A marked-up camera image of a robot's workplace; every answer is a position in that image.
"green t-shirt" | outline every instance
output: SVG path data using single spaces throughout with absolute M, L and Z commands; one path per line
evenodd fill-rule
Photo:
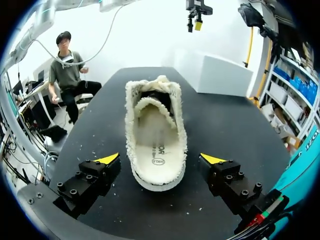
M 76 51 L 70 51 L 70 55 L 73 55 L 73 62 L 80 63 L 83 62 L 80 54 Z M 83 68 L 84 64 L 75 66 L 63 66 L 60 62 L 53 60 L 50 67 L 49 83 L 53 84 L 55 81 L 58 82 L 61 92 L 66 89 L 74 88 L 78 86 L 80 79 L 80 69 Z

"shoe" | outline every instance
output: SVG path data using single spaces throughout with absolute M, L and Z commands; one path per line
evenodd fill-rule
M 127 156 L 136 181 L 145 189 L 174 188 L 186 170 L 187 134 L 180 85 L 161 75 L 125 86 Z

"black pants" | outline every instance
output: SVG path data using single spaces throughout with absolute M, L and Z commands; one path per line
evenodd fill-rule
M 95 81 L 80 81 L 77 87 L 69 88 L 61 93 L 61 99 L 66 105 L 66 111 L 69 114 L 70 120 L 73 124 L 76 123 L 79 116 L 79 110 L 75 97 L 80 94 L 92 94 L 95 96 L 101 89 L 102 85 Z

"shoe sole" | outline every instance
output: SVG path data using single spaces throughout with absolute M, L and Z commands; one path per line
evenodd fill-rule
M 147 190 L 152 191 L 152 192 L 164 192 L 164 191 L 168 191 L 170 189 L 173 189 L 175 186 L 177 186 L 181 182 L 181 180 L 183 179 L 183 177 L 185 175 L 185 171 L 186 171 L 186 164 L 183 164 L 183 169 L 181 171 L 181 174 L 178 176 L 178 178 L 176 180 L 172 181 L 172 182 L 169 182 L 169 183 L 163 184 L 163 185 L 154 185 L 154 184 L 145 182 L 138 176 L 136 171 L 132 170 L 132 173 L 133 173 L 133 176 L 134 176 L 135 180 L 144 189 L 147 189 Z

